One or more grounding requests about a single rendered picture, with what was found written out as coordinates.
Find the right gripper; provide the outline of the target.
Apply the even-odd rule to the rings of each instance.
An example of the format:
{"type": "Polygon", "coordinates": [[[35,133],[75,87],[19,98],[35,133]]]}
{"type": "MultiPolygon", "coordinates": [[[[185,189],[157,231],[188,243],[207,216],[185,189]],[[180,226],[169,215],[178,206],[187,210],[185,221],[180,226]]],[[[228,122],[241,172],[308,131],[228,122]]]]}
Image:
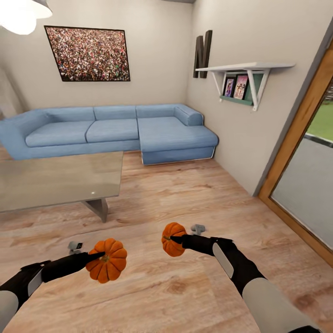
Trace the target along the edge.
{"type": "Polygon", "coordinates": [[[201,235],[188,235],[182,236],[170,236],[170,239],[178,244],[182,243],[182,247],[185,249],[193,249],[198,252],[202,252],[202,241],[205,237],[201,235]]]}

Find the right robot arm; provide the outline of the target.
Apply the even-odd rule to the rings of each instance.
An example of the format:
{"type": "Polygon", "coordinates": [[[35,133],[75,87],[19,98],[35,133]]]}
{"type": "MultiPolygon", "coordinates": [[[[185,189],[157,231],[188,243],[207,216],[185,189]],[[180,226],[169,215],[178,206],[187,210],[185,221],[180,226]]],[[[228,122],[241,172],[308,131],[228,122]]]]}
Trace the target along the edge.
{"type": "Polygon", "coordinates": [[[234,282],[261,333],[324,333],[237,250],[233,240],[201,236],[201,232],[206,231],[204,225],[195,224],[191,230],[191,235],[170,236],[170,239],[182,243],[185,249],[215,256],[234,282]]]}

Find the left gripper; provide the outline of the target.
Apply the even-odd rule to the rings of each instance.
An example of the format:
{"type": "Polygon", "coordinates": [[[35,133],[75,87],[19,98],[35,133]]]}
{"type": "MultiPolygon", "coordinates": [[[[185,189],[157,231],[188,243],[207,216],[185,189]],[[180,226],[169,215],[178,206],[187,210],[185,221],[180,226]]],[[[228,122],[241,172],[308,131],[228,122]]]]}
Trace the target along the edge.
{"type": "Polygon", "coordinates": [[[105,255],[105,252],[99,252],[88,255],[87,253],[79,253],[61,258],[57,262],[56,273],[58,278],[80,271],[85,265],[95,259],[105,255]]]}

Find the pumpkin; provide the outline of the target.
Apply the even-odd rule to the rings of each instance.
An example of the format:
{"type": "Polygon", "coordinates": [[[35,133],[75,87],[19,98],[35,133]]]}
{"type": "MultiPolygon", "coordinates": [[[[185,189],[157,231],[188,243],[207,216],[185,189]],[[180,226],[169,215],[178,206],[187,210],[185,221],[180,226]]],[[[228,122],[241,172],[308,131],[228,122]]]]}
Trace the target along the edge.
{"type": "Polygon", "coordinates": [[[88,255],[105,252],[105,255],[85,265],[90,278],[101,284],[117,280],[126,267],[127,252],[120,241],[109,238],[95,245],[88,255]]]}
{"type": "Polygon", "coordinates": [[[162,233],[161,242],[164,251],[170,256],[181,256],[184,253],[185,248],[182,247],[182,243],[178,244],[170,239],[170,236],[182,236],[183,234],[187,234],[185,228],[177,222],[169,223],[165,227],[165,230],[162,233]]]}

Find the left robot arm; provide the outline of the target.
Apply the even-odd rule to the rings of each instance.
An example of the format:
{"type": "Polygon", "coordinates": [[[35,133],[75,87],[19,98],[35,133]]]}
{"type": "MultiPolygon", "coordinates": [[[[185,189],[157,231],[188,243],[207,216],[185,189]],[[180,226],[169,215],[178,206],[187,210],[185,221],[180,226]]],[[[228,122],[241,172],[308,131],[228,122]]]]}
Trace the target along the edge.
{"type": "Polygon", "coordinates": [[[42,283],[80,271],[87,263],[105,255],[105,252],[90,255],[81,253],[78,249],[81,249],[82,245],[82,242],[70,241],[69,256],[24,266],[0,286],[0,333],[42,283]]]}

